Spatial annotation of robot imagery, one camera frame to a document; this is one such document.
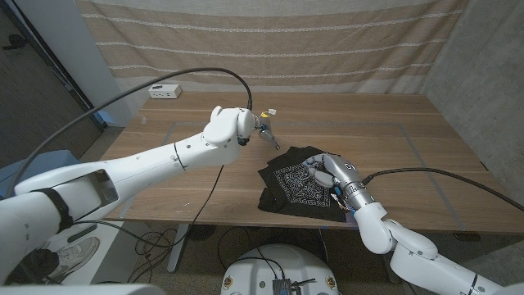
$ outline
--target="beige curtain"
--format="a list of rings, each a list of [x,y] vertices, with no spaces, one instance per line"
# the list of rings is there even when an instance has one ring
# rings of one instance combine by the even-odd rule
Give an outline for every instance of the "beige curtain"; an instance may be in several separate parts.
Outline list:
[[[255,91],[415,93],[467,0],[77,1],[126,88],[173,70],[218,66]],[[185,91],[240,91],[219,73]]]

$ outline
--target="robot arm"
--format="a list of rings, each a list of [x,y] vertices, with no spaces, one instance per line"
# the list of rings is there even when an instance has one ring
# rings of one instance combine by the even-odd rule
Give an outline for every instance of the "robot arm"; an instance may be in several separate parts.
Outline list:
[[[321,163],[325,173],[312,164]],[[387,212],[360,183],[355,167],[346,159],[321,154],[303,163],[315,180],[326,187],[338,187],[341,208],[354,212],[360,237],[376,254],[394,250],[391,269],[402,279],[439,294],[494,294],[502,287],[456,264],[438,253],[435,244],[394,220],[382,220]]]
[[[216,107],[203,132],[176,143],[110,161],[61,167],[27,179],[0,202],[0,282],[22,258],[100,220],[136,193],[186,170],[238,159],[259,118],[245,108]]]

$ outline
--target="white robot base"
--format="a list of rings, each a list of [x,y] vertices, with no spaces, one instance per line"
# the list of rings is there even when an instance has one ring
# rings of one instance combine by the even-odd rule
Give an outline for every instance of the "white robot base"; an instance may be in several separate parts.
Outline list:
[[[260,259],[259,250],[264,258],[276,261],[282,267],[285,279],[282,279],[282,271],[277,264]],[[253,249],[247,252],[239,258],[244,260],[236,261],[229,266],[222,281],[220,294],[338,295],[337,282],[331,269],[315,255],[286,244],[265,245],[259,247],[259,250]],[[275,280],[275,274],[269,264],[276,272],[278,280]],[[300,284],[298,292],[296,283]]]

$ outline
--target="sneaker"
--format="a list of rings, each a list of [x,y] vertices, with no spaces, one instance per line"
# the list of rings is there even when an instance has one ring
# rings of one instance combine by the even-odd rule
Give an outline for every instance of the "sneaker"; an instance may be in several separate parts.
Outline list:
[[[58,267],[49,275],[53,281],[61,283],[70,273],[88,263],[98,249],[100,240],[95,237],[86,238],[84,241],[60,250]]]

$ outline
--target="wooden table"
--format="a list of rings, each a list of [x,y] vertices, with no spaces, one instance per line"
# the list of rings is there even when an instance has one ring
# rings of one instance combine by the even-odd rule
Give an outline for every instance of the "wooden table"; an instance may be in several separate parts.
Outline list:
[[[253,133],[240,159],[224,167],[198,224],[355,228],[347,223],[268,213],[257,208],[264,181],[257,171],[290,146],[340,154],[362,177],[385,169],[427,166],[474,179],[504,193],[495,178],[421,95],[255,93],[254,113],[278,110],[274,150]],[[149,100],[103,159],[125,157],[201,132],[211,110],[244,107],[245,93],[182,93]],[[190,223],[207,198],[219,167],[189,171],[141,192],[113,211],[110,220]],[[438,232],[524,233],[524,212],[470,184],[443,175],[383,175],[368,190],[404,227]]]

